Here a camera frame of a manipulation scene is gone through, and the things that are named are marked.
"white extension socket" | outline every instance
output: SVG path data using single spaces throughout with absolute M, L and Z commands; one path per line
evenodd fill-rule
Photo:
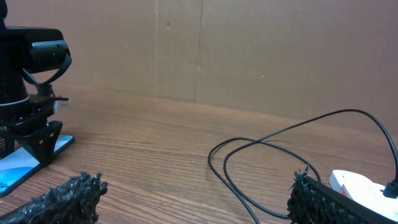
M 344 170 L 334 170 L 329 178 L 330 187 L 362 206 L 398 222 L 398 198 L 387 198 L 385 186 L 373 183 L 367 177 Z

